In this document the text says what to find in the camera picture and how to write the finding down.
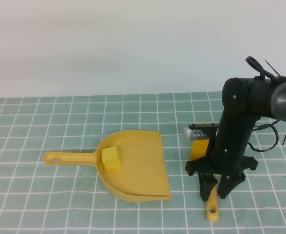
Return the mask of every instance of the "yellow cube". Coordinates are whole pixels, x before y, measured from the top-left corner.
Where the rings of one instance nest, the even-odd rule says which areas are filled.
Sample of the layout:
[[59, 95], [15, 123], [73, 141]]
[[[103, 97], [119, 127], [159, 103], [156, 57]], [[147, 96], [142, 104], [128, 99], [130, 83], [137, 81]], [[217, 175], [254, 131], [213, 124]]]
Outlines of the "yellow cube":
[[116, 146], [102, 149], [102, 161], [106, 170], [121, 167]]

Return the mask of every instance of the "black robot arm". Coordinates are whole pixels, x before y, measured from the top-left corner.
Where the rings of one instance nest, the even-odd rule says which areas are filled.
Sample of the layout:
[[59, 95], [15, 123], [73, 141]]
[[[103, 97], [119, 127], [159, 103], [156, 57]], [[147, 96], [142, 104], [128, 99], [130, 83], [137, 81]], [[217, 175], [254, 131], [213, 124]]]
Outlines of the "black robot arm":
[[[203, 201], [208, 200], [212, 188], [218, 183], [213, 174], [221, 175], [218, 195], [225, 199], [232, 189], [245, 180], [245, 169], [256, 169], [258, 162], [253, 157], [244, 156], [253, 130], [272, 127], [277, 137], [275, 144], [269, 148], [272, 149], [278, 143], [278, 134], [273, 124], [286, 122], [285, 77], [265, 71], [253, 57], [248, 57], [246, 61], [260, 75], [254, 78], [232, 78], [224, 84], [224, 110], [219, 124], [192, 124], [184, 131], [184, 137], [189, 140], [196, 140], [195, 133], [199, 131], [203, 131], [209, 139], [206, 155], [187, 162], [185, 168], [189, 175], [198, 173]], [[261, 117], [276, 121], [255, 129], [255, 124]], [[253, 150], [263, 151], [250, 146]]]

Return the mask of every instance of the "yellow handle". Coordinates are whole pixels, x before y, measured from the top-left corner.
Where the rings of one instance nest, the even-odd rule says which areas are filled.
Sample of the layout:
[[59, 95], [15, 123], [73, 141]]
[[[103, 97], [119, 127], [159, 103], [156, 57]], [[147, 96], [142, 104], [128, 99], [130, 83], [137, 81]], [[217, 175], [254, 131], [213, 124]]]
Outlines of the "yellow handle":
[[210, 222], [217, 222], [219, 219], [217, 185], [211, 190], [210, 196], [206, 202], [206, 216]]
[[95, 153], [48, 152], [43, 161], [54, 165], [97, 165]]

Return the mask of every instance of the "white wall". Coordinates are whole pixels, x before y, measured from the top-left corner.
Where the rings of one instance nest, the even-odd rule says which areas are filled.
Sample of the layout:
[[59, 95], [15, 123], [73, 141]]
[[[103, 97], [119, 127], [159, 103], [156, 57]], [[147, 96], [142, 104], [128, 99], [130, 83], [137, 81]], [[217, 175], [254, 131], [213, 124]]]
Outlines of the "white wall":
[[0, 0], [0, 97], [221, 90], [248, 55], [286, 75], [286, 0]]

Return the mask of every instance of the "green tiled floor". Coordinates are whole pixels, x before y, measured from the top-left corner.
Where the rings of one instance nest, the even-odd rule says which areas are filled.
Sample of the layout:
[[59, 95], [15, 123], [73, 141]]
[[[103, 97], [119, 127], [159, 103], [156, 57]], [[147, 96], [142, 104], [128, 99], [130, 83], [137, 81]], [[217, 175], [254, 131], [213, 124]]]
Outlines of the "green tiled floor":
[[[192, 142], [183, 127], [218, 122], [220, 92], [0, 98], [0, 234], [286, 233], [286, 143], [255, 157], [258, 168], [225, 200], [210, 223], [199, 182], [184, 167]], [[162, 134], [172, 201], [129, 203], [110, 195], [96, 170], [48, 166], [49, 151], [91, 152], [120, 129]], [[285, 123], [277, 124], [280, 137]], [[268, 148], [271, 131], [250, 141]]]

